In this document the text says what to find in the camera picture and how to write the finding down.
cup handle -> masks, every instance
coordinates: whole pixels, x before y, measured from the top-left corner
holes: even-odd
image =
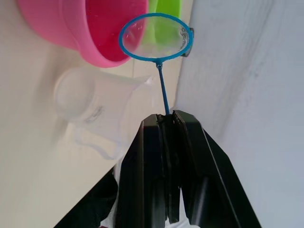
[[[75,133],[75,141],[77,144],[82,145],[82,146],[88,146],[94,150],[96,150],[104,159],[106,160],[119,160],[123,154],[122,154],[122,145],[116,145],[116,151],[113,156],[110,156],[102,147],[99,145],[93,144],[93,143],[86,143],[83,142],[82,140],[82,131],[83,129],[78,127],[76,128],[76,133]]]

green cup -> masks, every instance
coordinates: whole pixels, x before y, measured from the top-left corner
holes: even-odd
[[[171,16],[181,17],[181,0],[149,0],[149,13],[165,13]],[[168,46],[179,35],[179,28],[170,24],[171,20],[154,18],[147,22],[143,43],[157,46]]]

bubble wand handle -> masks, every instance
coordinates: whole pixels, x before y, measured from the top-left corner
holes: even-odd
[[[161,91],[162,91],[163,102],[165,105],[165,112],[166,112],[166,115],[169,115],[170,110],[169,110],[168,98],[167,98],[167,94],[166,94],[165,82],[163,80],[163,75],[162,75],[162,63],[156,63],[156,67],[160,74],[161,86],[162,86]]]

transparent cup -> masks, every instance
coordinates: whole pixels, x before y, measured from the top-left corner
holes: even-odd
[[[132,109],[127,113],[127,104],[136,90],[141,96],[136,105],[152,107],[154,105],[154,81],[150,76],[128,78],[101,72],[87,67],[66,71],[55,89],[55,109],[65,120],[74,123],[75,141],[98,151],[105,159],[120,159],[123,148],[130,144],[129,130],[135,115]],[[96,143],[84,142],[84,130],[100,135],[116,144],[111,155]]]

pink bowl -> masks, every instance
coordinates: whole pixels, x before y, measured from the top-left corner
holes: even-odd
[[[130,59],[119,47],[119,33],[149,7],[148,0],[17,1],[26,21],[41,37],[77,50],[87,62],[104,68]]]

